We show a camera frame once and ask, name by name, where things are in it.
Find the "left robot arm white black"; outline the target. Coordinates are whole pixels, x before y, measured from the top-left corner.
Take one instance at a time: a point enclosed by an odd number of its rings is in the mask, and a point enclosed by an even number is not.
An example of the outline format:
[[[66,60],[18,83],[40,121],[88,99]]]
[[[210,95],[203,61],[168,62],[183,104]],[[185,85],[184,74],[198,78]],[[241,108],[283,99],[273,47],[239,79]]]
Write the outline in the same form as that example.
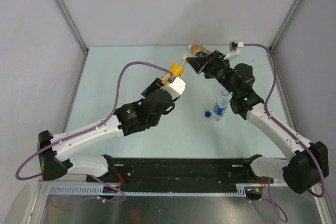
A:
[[[142,99],[124,104],[104,120],[67,133],[40,132],[38,157],[42,179],[52,181],[65,175],[85,175],[87,182],[93,182],[95,177],[103,182],[116,182],[118,171],[111,156],[78,153],[101,141],[157,126],[161,116],[175,108],[175,101],[184,90],[185,82],[179,77],[166,85],[157,78],[142,92]]]

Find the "blue bottle cap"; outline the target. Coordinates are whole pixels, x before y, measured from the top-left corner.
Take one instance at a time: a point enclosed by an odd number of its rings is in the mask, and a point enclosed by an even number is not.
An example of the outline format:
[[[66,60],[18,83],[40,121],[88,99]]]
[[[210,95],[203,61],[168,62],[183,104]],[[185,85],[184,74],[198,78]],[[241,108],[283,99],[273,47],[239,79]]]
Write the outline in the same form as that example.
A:
[[[211,111],[206,111],[204,115],[206,118],[210,118],[212,116],[212,113]]]

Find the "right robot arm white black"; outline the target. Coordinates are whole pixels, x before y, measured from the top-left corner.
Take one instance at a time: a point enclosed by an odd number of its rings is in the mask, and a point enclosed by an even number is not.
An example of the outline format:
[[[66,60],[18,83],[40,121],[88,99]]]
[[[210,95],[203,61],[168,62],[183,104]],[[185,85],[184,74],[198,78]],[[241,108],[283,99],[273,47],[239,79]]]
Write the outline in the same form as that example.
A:
[[[219,51],[202,57],[187,57],[186,62],[197,74],[214,78],[232,96],[234,114],[259,128],[283,153],[284,160],[255,155],[242,169],[243,179],[254,183],[260,177],[283,180],[298,194],[320,183],[326,193],[325,178],[329,174],[328,149],[320,141],[313,143],[281,122],[266,102],[253,90],[253,68],[245,63],[230,67],[229,60]]]

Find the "orange juice bottle white cap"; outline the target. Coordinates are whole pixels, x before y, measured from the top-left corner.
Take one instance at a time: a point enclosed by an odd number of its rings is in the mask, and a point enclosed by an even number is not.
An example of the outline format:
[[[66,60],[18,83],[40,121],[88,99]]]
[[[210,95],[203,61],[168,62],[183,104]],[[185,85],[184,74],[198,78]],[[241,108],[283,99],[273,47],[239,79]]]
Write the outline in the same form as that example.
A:
[[[210,50],[207,50],[206,48],[200,45],[189,44],[187,48],[193,55],[197,57],[207,56],[212,53]]]

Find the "clear water bottle blue label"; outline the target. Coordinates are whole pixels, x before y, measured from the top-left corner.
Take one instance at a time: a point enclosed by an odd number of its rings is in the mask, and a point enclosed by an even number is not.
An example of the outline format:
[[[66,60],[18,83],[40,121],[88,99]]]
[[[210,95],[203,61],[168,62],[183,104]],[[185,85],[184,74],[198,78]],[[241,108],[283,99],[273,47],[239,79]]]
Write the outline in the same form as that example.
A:
[[[218,95],[215,104],[213,106],[213,117],[216,121],[220,121],[226,112],[228,106],[229,92],[223,89]]]

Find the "yellow juice bottle yellow cap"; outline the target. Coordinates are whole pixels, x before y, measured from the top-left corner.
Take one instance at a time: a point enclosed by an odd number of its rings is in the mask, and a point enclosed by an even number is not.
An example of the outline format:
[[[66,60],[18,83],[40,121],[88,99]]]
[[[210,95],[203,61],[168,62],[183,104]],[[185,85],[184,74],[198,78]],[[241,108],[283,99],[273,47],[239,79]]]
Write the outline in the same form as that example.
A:
[[[165,75],[163,75],[161,78],[164,85],[172,83],[176,77],[181,77],[186,66],[187,66],[187,62],[183,61],[182,58],[180,61],[173,63],[172,66],[169,68],[169,71],[172,74],[165,73]]]

